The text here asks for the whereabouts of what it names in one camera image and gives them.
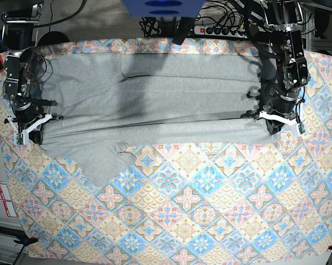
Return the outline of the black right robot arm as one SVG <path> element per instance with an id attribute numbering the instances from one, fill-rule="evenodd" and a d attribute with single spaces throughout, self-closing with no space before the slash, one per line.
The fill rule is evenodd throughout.
<path id="1" fill-rule="evenodd" d="M 33 39 L 34 27 L 40 25 L 44 1 L 30 1 L 28 6 L 4 12 L 2 41 L 8 50 L 4 60 L 6 80 L 3 97 L 9 102 L 13 116 L 5 118 L 14 130 L 14 143 L 27 145 L 31 142 L 41 145 L 44 125 L 61 117 L 47 113 L 48 107 L 57 105 L 54 100 L 37 99 L 31 95 L 31 87 L 41 76 L 33 73 L 33 60 L 41 59 L 47 67 L 46 59 L 36 54 L 33 48 L 38 40 Z"/>

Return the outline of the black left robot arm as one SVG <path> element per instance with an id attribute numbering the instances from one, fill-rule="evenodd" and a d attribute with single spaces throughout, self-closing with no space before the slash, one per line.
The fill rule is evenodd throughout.
<path id="1" fill-rule="evenodd" d="M 266 120 L 270 134 L 278 133 L 287 125 L 295 137 L 306 132 L 300 107 L 304 103 L 305 86 L 310 80 L 304 56 L 301 31 L 303 21 L 301 6 L 297 1 L 260 1 L 265 23 L 271 27 L 269 46 L 260 46 L 249 30 L 249 17 L 254 1 L 244 5 L 244 26 L 248 39 L 261 55 L 276 61 L 276 81 L 265 88 L 268 104 L 258 117 Z"/>

